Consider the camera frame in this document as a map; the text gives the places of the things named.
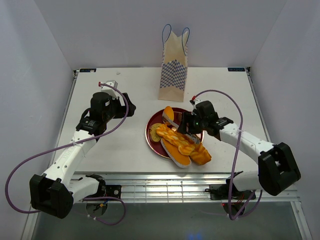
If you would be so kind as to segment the orange iced twisted pastry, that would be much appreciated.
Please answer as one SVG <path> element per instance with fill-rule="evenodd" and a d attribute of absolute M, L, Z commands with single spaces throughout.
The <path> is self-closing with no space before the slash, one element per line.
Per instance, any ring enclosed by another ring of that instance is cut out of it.
<path fill-rule="evenodd" d="M 182 155 L 189 156 L 196 148 L 193 143 L 188 141 L 187 137 L 177 131 L 173 131 L 166 124 L 161 124 L 155 131 L 158 136 L 177 147 Z"/>

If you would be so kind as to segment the metal serving tongs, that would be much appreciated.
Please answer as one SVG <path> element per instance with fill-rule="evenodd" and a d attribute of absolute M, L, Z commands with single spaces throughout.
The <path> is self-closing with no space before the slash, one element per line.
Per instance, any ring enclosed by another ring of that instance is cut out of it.
<path fill-rule="evenodd" d="M 174 111 L 173 112 L 174 115 L 177 116 L 177 119 L 180 121 L 182 119 L 182 113 L 181 112 L 177 112 L 177 111 Z M 162 112 L 162 121 L 169 125 L 169 126 L 172 126 L 174 127 L 176 130 L 178 130 L 179 128 L 179 124 L 177 122 L 175 122 L 174 120 L 171 120 L 169 119 L 168 115 L 163 111 Z M 189 134 L 189 133 L 185 133 L 184 134 L 185 136 L 187 136 L 192 142 L 194 142 L 195 144 L 199 144 L 199 143 L 202 143 L 203 142 L 203 139 L 201 137 L 199 137 L 198 135 L 196 134 Z"/>

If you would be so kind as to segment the golden braided loaf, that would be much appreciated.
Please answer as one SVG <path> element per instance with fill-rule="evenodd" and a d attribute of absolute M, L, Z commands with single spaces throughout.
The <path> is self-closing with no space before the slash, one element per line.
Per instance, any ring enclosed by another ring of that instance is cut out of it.
<path fill-rule="evenodd" d="M 189 156 L 196 164 L 205 165 L 210 162 L 212 156 L 204 147 L 203 143 L 195 143 L 185 134 L 176 133 L 179 139 L 178 151 L 185 156 Z"/>

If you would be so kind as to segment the orange oval bun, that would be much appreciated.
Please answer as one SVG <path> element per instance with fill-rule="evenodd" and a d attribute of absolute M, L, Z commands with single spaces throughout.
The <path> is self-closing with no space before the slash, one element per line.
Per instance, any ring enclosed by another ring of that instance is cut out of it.
<path fill-rule="evenodd" d="M 167 126 L 170 126 L 174 122 L 174 111 L 170 106 L 166 106 L 162 112 L 162 121 Z"/>

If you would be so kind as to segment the brown sliced bread piece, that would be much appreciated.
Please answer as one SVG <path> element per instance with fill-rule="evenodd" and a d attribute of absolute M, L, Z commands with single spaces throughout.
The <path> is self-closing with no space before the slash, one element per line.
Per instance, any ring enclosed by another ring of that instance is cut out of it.
<path fill-rule="evenodd" d="M 161 141 L 161 136 L 157 134 L 157 128 L 159 128 L 161 125 L 161 123 L 155 123 L 149 127 L 149 136 L 151 137 L 151 140 L 155 143 Z"/>

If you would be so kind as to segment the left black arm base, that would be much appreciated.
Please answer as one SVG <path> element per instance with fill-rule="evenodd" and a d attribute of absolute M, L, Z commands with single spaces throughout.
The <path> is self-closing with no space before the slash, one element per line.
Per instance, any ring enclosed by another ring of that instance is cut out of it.
<path fill-rule="evenodd" d="M 87 196 L 88 198 L 97 198 L 97 197 L 114 197 L 121 198 L 121 185 L 115 184 L 106 184 L 105 179 L 97 174 L 86 175 L 86 177 L 95 179 L 99 182 L 97 192 L 95 194 Z"/>

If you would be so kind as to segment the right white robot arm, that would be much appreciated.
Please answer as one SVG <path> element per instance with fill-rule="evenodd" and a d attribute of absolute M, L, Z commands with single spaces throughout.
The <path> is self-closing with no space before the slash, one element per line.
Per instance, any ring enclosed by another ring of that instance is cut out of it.
<path fill-rule="evenodd" d="M 194 135 L 208 135 L 237 148 L 256 164 L 256 171 L 242 171 L 227 180 L 226 194 L 237 199 L 244 191 L 264 190 L 272 196 L 301 179 L 291 148 L 284 142 L 275 144 L 260 139 L 240 128 L 229 118 L 219 117 L 208 100 L 191 101 L 193 110 L 181 114 L 178 132 L 194 140 Z"/>

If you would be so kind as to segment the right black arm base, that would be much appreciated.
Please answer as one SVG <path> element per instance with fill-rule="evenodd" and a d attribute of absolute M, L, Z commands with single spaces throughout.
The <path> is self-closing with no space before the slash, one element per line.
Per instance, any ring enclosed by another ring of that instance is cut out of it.
<path fill-rule="evenodd" d="M 205 193 L 210 194 L 211 200 L 227 200 L 229 198 L 229 185 L 228 184 L 210 184 L 208 188 L 204 190 Z M 235 186 L 231 190 L 232 200 L 247 200 L 252 191 L 238 191 Z"/>

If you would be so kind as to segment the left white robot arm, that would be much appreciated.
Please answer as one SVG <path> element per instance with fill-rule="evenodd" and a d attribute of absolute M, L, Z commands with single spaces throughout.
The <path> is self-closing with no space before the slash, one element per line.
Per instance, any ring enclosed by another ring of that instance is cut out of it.
<path fill-rule="evenodd" d="M 41 212 L 65 218 L 73 204 L 84 198 L 100 200 L 106 195 L 106 183 L 96 174 L 73 181 L 72 177 L 83 158 L 107 130 L 112 119 L 124 120 L 134 115 L 136 106 L 127 93 L 113 97 L 96 92 L 90 107 L 81 115 L 70 142 L 54 163 L 42 174 L 29 181 L 31 206 Z"/>

